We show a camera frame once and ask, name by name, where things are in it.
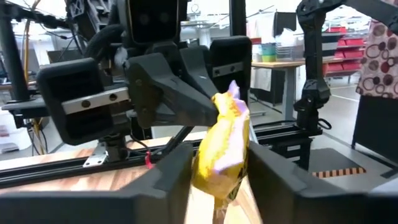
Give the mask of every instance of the floor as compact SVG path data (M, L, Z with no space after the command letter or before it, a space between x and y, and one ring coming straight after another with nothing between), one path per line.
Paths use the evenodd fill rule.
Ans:
M320 110L320 117L329 121L333 128L331 130L324 131L324 135L315 137L312 149L319 150L324 148L333 148L367 170L365 174L330 177L325 179L326 181L347 190L367 191L387 182L388 180L380 175L391 170L391 168L358 152L363 151L372 154L371 151L364 147L357 146L358 151L354 151L350 148L359 101L359 95L355 93L355 87L355 85L348 85L347 80L345 79L334 80L331 82L332 96L329 102ZM282 115L277 112L277 110L280 110L280 106L276 106L276 110L272 110L268 106L264 106L254 100L252 100L249 106L253 112L266 111L264 116L260 115L252 117L253 124L278 121L282 119ZM179 129L180 127L158 127L153 129L153 133L156 138L161 138L172 136L177 133ZM204 130L206 130L204 127L196 127L194 129L194 131ZM63 144L52 123L45 128L44 133L47 137L50 151L56 150L58 152L62 152L96 146L95 141L88 142L80 146L69 146ZM22 151L1 154L0 160L31 155L31 149L25 149Z

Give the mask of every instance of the table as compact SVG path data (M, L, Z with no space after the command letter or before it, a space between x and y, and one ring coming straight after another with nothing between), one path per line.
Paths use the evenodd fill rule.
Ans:
M202 139L206 132L191 133L186 140ZM170 138L145 140L143 143L151 146L165 144ZM131 149L140 149L138 143L130 144ZM73 159L91 155L93 149L82 149L70 152L58 152L43 156L11 159L0 162L0 169L28 166L44 162ZM44 190L117 190L146 172L145 166L132 167L121 170L107 171L79 177L51 180L37 184L1 189L0 193L10 191L44 191ZM185 223L207 224L211 223L213 216L213 197L192 187L189 196ZM230 204L224 224L261 224L259 213L254 202L248 180L244 179L236 200Z
M342 62L343 59L324 59L323 63ZM296 62L252 62L254 68L268 68L285 72L284 97L282 100L283 120L293 121L293 104L295 102L296 90L296 68L305 65L305 61Z

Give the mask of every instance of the metal bracket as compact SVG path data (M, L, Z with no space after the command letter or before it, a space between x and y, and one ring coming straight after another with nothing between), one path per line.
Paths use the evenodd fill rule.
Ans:
M95 147L92 155L86 160L83 167L94 167L102 165L108 158L108 153L106 152L105 143L98 143Z
M213 78L243 71L243 62L231 63L213 68Z

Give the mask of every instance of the yellow bag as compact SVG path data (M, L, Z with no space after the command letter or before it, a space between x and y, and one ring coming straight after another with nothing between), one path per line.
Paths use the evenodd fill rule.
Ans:
M239 100L233 81L226 93L212 98L219 115L202 140L193 162L192 184L215 197L215 212L226 210L235 199L246 175L246 148L249 143L249 109Z

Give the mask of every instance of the polka dot curtain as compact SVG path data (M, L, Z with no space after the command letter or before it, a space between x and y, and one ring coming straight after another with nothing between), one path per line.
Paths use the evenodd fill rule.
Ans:
M385 0L398 6L398 0ZM356 92L398 99L398 36L372 20Z

